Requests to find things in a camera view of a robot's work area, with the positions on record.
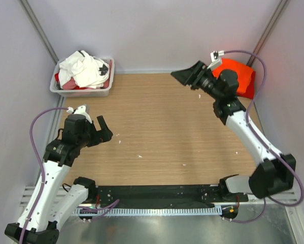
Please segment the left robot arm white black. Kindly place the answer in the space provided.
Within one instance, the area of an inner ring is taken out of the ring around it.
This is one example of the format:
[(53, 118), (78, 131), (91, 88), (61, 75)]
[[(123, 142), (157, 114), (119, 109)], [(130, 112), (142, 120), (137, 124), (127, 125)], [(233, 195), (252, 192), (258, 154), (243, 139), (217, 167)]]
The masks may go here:
[(5, 228), (5, 235), (17, 243), (56, 243), (59, 232), (71, 213), (81, 203), (92, 203), (97, 197), (95, 181), (78, 177), (68, 193), (54, 204), (59, 187), (84, 147), (112, 139), (104, 117), (97, 117), (100, 130), (83, 114), (71, 114), (58, 136), (47, 146), (40, 160), (42, 175), (18, 221)]

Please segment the orange t shirt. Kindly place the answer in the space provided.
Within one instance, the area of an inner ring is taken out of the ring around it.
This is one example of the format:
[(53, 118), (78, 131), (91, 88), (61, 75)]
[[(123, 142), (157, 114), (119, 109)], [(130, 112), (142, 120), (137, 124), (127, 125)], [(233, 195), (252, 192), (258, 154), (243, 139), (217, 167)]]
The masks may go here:
[(212, 71), (213, 75), (217, 78), (225, 69), (233, 70), (238, 75), (239, 87), (237, 89), (237, 95), (239, 97), (253, 99), (255, 94), (255, 74), (253, 68), (238, 62), (233, 59), (223, 58), (222, 65)]

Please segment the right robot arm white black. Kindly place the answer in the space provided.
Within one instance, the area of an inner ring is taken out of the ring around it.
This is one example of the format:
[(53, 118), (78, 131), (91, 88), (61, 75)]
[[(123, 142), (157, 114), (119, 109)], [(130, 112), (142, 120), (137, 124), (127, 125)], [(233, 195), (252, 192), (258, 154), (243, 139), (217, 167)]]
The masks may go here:
[(171, 75), (191, 90), (202, 89), (214, 98), (215, 115), (238, 136), (256, 164), (250, 176), (233, 175), (221, 179), (220, 199), (230, 201), (237, 193), (251, 193), (262, 199), (293, 187), (294, 176), (280, 159), (292, 169), (296, 166), (296, 159), (274, 147), (246, 114), (246, 108), (237, 96), (239, 83), (235, 71), (225, 69), (215, 77), (203, 62), (198, 61), (188, 69), (171, 72)]

